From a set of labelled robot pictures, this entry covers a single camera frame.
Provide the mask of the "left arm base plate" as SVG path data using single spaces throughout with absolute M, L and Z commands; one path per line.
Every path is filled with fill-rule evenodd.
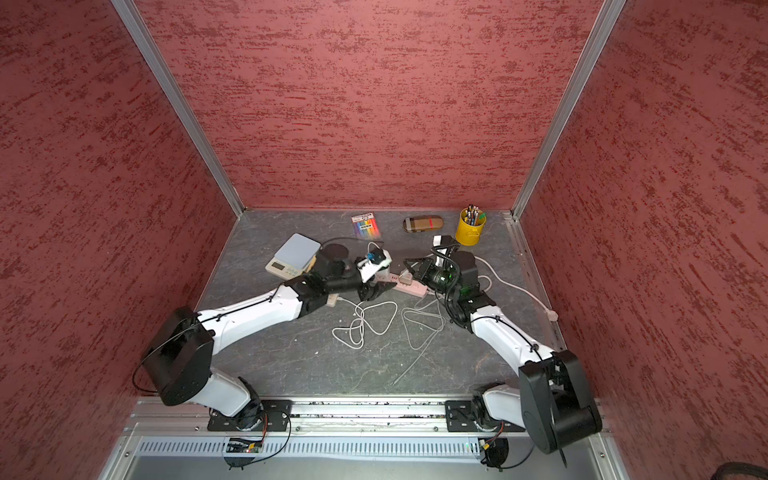
M 217 410 L 210 410 L 207 430 L 243 434 L 255 434 L 264 430 L 285 432 L 288 430 L 292 407 L 291 400 L 262 399 L 259 405 L 251 401 L 234 417 L 227 417 Z

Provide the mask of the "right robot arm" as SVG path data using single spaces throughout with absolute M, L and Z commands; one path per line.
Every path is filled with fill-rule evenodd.
M 450 320 L 485 341 L 512 368 L 518 385 L 479 394 L 483 421 L 512 423 L 551 454 L 603 430 L 585 370 L 569 350 L 554 350 L 515 325 L 481 288 L 476 257 L 467 251 L 407 258 L 413 279 L 441 296 Z

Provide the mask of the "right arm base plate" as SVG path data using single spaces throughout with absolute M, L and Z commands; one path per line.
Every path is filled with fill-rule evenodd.
M 501 425 L 504 425 L 504 432 L 524 432 L 522 427 L 511 422 L 493 419 L 478 399 L 448 400 L 444 407 L 449 432 L 495 433 Z

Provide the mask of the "lavender kitchen scale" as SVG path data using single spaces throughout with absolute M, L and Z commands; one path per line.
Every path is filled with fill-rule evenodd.
M 312 267 L 319 249 L 318 241 L 294 233 L 266 264 L 265 270 L 284 280 L 293 279 Z

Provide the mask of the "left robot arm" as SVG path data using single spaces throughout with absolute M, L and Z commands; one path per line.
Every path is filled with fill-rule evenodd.
M 166 406 L 205 406 L 240 431 L 262 426 L 266 417 L 255 389 L 214 368 L 213 357 L 246 337 L 313 313 L 333 294 L 356 292 L 363 301 L 377 298 L 394 286 L 376 279 L 391 263 L 390 253 L 376 244 L 365 256 L 351 260 L 343 245 L 332 243 L 317 252 L 308 272 L 262 295 L 217 309 L 176 309 L 139 361 L 152 382 L 151 392 Z

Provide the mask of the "pink USB charger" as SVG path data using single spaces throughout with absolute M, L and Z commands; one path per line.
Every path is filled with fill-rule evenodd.
M 398 276 L 398 280 L 404 285 L 411 285 L 413 282 L 413 276 L 410 272 L 404 271 Z

